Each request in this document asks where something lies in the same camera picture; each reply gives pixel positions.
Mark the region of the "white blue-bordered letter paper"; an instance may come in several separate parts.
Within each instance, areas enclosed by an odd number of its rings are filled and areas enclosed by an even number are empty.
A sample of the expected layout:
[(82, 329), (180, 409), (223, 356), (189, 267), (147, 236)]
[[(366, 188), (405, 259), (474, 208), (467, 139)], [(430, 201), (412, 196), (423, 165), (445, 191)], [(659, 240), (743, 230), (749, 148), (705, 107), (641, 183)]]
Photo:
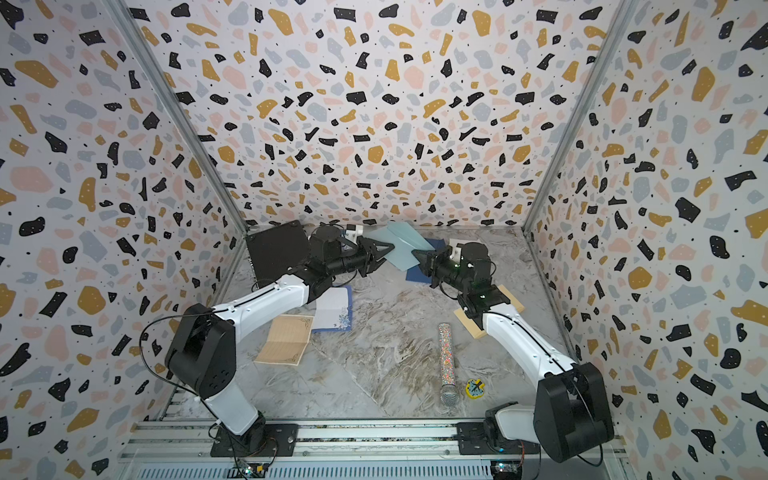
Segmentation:
[(348, 286), (332, 287), (315, 301), (313, 331), (349, 331), (352, 327), (352, 296)]

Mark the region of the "small circuit board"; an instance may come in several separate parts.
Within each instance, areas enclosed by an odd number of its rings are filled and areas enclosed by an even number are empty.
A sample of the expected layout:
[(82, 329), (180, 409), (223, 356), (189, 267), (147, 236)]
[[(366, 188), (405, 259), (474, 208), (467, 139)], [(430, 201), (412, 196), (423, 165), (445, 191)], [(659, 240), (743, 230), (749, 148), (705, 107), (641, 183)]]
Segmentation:
[(265, 479), (269, 467), (269, 463), (251, 463), (245, 460), (236, 461), (236, 470), (242, 479)]

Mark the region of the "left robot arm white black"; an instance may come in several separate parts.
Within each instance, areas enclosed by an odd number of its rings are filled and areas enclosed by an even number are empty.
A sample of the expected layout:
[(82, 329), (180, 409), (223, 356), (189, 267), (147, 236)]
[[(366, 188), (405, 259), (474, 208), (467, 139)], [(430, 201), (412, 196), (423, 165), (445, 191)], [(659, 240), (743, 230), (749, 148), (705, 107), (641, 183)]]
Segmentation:
[(365, 277), (395, 249), (389, 242), (346, 238), (333, 225), (318, 227), (308, 238), (306, 260), (278, 279), (237, 300), (214, 307), (195, 304), (181, 316), (165, 366), (200, 398), (226, 431), (246, 437), (260, 431), (263, 415), (235, 382), (237, 344), (274, 318), (317, 300), (338, 275)]

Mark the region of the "beige letter paper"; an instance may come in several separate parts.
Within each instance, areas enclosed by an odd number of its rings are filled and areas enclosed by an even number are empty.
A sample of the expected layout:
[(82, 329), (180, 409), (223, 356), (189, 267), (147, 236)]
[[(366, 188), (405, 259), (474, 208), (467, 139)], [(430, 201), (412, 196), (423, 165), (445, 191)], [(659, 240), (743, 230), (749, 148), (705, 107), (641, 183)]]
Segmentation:
[(266, 343), (254, 362), (297, 366), (309, 344), (313, 317), (281, 315), (271, 322)]

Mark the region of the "aluminium rail frame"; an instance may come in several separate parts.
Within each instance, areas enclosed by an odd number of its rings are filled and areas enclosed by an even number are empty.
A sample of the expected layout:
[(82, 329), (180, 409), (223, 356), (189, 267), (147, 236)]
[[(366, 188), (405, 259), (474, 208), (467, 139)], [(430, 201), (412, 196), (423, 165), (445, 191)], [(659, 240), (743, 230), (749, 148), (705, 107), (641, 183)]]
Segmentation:
[(242, 479), (236, 461), (269, 463), (265, 479), (632, 479), (620, 441), (557, 463), (539, 454), (461, 455), (458, 422), (477, 419), (277, 420), (299, 425), (291, 457), (214, 458), (206, 420), (142, 422), (120, 479)]

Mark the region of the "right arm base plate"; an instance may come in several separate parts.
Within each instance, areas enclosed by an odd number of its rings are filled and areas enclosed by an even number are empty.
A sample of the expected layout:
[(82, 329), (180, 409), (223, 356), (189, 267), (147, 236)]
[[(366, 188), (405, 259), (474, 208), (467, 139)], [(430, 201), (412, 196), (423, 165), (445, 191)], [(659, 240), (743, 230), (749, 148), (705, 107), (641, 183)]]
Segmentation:
[(541, 452), (536, 443), (509, 440), (500, 433), (489, 434), (484, 422), (458, 422), (457, 442), (461, 455), (520, 455)]

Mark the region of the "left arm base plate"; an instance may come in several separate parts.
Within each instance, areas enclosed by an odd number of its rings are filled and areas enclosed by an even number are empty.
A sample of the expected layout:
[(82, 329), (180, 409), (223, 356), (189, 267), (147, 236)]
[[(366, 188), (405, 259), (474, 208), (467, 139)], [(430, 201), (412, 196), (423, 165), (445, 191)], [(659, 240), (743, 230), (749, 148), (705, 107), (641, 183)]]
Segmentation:
[(210, 456), (225, 457), (291, 457), (298, 438), (295, 423), (255, 423), (242, 435), (219, 425)]

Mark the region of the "light blue envelope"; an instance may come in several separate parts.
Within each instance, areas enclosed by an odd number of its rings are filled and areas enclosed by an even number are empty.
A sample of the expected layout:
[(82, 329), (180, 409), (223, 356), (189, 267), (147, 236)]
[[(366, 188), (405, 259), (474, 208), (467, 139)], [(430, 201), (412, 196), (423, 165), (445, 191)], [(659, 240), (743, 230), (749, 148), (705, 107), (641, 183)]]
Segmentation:
[(412, 254), (413, 250), (434, 249), (415, 228), (406, 222), (389, 223), (386, 227), (372, 230), (368, 236), (394, 246), (394, 249), (385, 255), (385, 259), (403, 272), (419, 264), (418, 259)]

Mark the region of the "glitter tube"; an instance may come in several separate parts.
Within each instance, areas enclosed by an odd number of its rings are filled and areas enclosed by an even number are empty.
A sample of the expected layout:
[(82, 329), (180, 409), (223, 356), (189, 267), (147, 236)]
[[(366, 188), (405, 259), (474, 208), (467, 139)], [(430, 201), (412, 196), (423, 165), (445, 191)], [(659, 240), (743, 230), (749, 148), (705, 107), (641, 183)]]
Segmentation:
[(440, 348), (440, 400), (445, 406), (454, 407), (458, 403), (459, 391), (456, 384), (452, 328), (449, 323), (443, 322), (438, 325), (438, 340)]

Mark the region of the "yellow envelope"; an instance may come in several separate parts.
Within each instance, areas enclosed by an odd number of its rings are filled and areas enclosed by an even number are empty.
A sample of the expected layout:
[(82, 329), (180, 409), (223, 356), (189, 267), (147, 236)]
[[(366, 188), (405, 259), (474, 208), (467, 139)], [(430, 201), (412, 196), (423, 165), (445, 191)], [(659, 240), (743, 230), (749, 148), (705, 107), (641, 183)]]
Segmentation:
[[(498, 289), (501, 294), (507, 298), (508, 303), (515, 308), (518, 314), (525, 311), (525, 306), (514, 296), (514, 294), (509, 289), (507, 289), (504, 285), (499, 285)], [(487, 335), (481, 316), (478, 316), (476, 319), (472, 319), (466, 315), (466, 311), (462, 308), (456, 309), (453, 314), (473, 339), (480, 339)]]

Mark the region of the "black box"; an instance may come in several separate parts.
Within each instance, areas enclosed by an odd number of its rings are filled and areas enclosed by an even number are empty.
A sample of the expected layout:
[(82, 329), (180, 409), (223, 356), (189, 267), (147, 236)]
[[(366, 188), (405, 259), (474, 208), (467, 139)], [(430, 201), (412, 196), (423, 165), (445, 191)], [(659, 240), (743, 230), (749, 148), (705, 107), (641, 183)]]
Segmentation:
[(249, 234), (245, 240), (256, 287), (278, 280), (309, 256), (309, 240), (304, 226), (293, 220)]

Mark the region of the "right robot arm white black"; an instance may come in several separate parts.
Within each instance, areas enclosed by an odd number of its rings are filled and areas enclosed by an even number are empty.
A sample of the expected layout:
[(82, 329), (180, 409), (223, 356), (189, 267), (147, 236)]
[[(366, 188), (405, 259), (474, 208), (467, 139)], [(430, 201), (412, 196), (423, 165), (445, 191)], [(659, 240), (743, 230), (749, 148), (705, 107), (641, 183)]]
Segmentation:
[(536, 388), (534, 405), (510, 402), (486, 412), (488, 447), (501, 452), (505, 441), (537, 443), (562, 463), (614, 438), (604, 379), (590, 362), (577, 363), (530, 326), (493, 280), (495, 263), (477, 242), (453, 249), (414, 250), (422, 274), (433, 288), (448, 285), (464, 315), (494, 338)]

